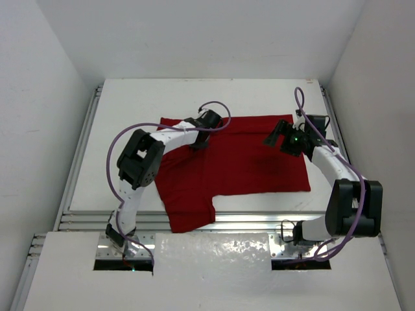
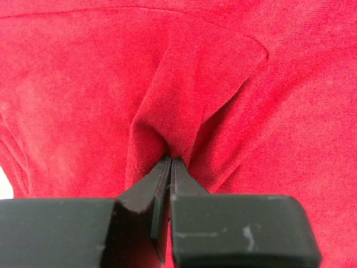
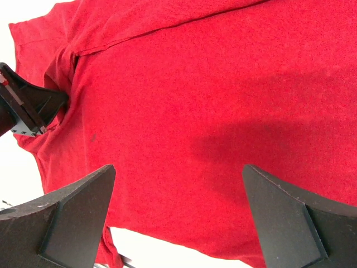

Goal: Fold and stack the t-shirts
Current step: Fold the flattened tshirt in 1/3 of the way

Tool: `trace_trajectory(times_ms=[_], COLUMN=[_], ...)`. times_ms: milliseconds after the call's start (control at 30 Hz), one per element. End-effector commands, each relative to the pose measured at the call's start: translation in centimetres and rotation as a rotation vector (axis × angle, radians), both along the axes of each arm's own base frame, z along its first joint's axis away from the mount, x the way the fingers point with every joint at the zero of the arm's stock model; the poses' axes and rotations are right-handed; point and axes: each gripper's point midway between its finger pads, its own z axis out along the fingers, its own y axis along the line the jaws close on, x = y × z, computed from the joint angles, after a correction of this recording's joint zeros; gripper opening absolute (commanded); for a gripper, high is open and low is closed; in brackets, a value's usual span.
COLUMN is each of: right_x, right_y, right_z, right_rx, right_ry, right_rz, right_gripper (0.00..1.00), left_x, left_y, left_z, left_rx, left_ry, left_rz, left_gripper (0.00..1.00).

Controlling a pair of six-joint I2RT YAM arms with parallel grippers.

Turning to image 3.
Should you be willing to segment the red t-shirt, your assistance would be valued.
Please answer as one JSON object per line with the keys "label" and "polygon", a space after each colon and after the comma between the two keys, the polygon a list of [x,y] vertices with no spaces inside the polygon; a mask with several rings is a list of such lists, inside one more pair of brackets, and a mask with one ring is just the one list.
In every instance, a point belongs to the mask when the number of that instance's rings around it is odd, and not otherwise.
{"label": "red t-shirt", "polygon": [[16,72],[70,103],[33,154],[45,193],[112,164],[111,229],[264,267],[253,164],[356,204],[355,1],[72,1],[9,25]]}

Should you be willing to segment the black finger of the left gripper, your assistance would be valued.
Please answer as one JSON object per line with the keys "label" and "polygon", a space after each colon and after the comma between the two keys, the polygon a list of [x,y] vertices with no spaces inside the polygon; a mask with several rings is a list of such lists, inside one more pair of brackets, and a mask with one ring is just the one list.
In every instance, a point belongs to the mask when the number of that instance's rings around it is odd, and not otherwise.
{"label": "black finger of the left gripper", "polygon": [[35,86],[1,63],[1,135],[43,135],[69,96]]}

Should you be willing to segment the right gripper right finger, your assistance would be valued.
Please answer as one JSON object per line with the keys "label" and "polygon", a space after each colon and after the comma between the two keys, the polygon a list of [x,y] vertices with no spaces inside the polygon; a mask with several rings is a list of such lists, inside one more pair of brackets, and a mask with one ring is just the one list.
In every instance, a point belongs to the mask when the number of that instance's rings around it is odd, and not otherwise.
{"label": "right gripper right finger", "polygon": [[356,207],[247,165],[245,192],[267,267],[356,268]]}

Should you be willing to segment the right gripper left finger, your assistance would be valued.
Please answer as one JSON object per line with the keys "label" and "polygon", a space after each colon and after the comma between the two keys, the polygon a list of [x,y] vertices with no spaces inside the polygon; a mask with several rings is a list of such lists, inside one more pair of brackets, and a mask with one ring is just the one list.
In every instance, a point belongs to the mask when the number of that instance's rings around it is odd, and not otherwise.
{"label": "right gripper left finger", "polygon": [[1,211],[1,267],[93,267],[115,181],[106,165]]}

